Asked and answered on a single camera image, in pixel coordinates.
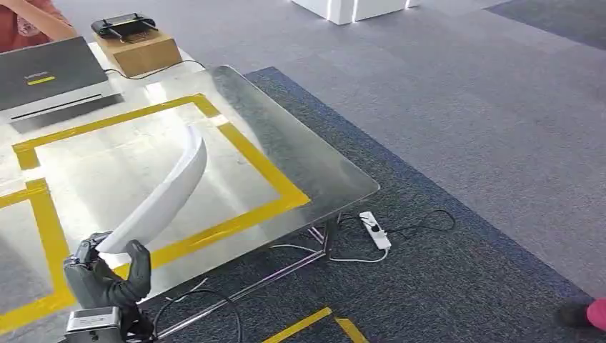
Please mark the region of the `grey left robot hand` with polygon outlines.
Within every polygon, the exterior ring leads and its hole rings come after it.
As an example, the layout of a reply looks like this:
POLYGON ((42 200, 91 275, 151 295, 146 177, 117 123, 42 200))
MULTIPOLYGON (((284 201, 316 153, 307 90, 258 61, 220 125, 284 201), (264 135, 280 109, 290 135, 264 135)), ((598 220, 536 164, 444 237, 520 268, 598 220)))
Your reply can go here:
POLYGON ((84 309, 136 309, 137 302, 147 297, 151 290, 149 250, 137 240, 126 244, 131 264, 128 278, 124 279, 109 268, 96 249, 109 235, 109 232, 94 233, 81 241, 76 252, 64 260, 64 275, 72 294, 84 309))

